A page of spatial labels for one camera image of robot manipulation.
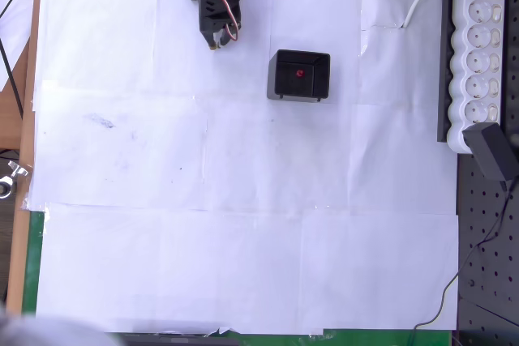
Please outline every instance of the power outlet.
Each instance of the power outlet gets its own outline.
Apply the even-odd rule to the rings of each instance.
[[[456,153],[472,154],[463,130],[500,123],[504,0],[453,0],[453,22],[447,144]]]

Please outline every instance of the wooden table edge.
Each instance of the wooden table edge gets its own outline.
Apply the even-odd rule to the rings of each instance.
[[[34,166],[34,112],[32,97],[36,74],[36,47],[38,42],[38,24],[40,19],[40,0],[34,0],[32,6],[32,26],[29,38],[29,54],[24,98],[24,119],[19,150],[19,162],[32,171]],[[9,266],[9,288],[7,292],[7,310],[11,314],[20,314],[24,302],[24,281],[27,262],[27,244],[30,211],[22,209],[27,197],[31,174],[18,179],[18,190],[15,200],[15,217],[13,220],[13,237],[11,243],[11,263]]]

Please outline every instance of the power adapter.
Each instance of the power adapter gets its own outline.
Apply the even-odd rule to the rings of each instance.
[[[519,176],[519,162],[497,123],[477,123],[463,130],[466,144],[483,176],[506,182]]]
[[[447,143],[456,153],[470,154],[464,131],[500,123],[504,0],[453,0],[453,22]]]

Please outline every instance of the white paper sheet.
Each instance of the white paper sheet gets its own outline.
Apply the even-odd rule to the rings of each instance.
[[[149,88],[156,5],[157,0],[48,0],[41,78],[74,89]]]
[[[30,207],[143,209],[53,205],[38,314],[110,331],[308,334],[435,313],[457,268],[456,155],[435,142],[439,0],[423,0],[431,15],[417,11],[407,31],[362,34],[361,7],[396,23],[381,3],[408,0],[242,0],[240,41],[216,52],[189,0],[79,0],[62,17],[74,1],[48,0]],[[330,98],[268,100],[277,49],[330,53]],[[86,236],[73,241],[87,231],[99,231],[90,257]],[[134,268],[105,246],[157,265],[144,267],[157,280],[119,288]],[[452,293],[435,328],[456,326]]]
[[[6,13],[0,19],[0,38],[6,50],[7,60],[11,69],[15,67],[18,58],[24,50],[31,35],[33,0],[13,0]],[[0,11],[9,0],[0,0]],[[4,65],[0,66],[0,91],[7,81],[7,71]]]
[[[51,205],[37,314],[117,332],[260,334],[410,328],[434,315],[457,265],[455,216],[317,212]],[[456,303],[454,284],[431,328],[453,328]]]
[[[52,86],[42,91],[29,196],[34,208],[48,199],[68,204],[95,199],[95,205],[106,206],[203,205],[198,202],[207,118],[195,100]]]

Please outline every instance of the pegboard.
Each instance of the pegboard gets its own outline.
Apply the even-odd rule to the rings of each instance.
[[[517,346],[517,326],[466,300],[458,302],[458,329],[464,346]]]
[[[519,0],[505,0],[501,127],[519,152]],[[472,156],[458,157],[459,258],[500,216],[506,193],[481,174]],[[499,235],[470,256],[458,280],[458,328],[464,345],[519,346],[519,186]]]
[[[519,323],[519,191],[514,190],[499,236],[480,245],[460,273],[460,297]],[[500,217],[507,193],[481,174],[472,156],[458,160],[460,264]]]

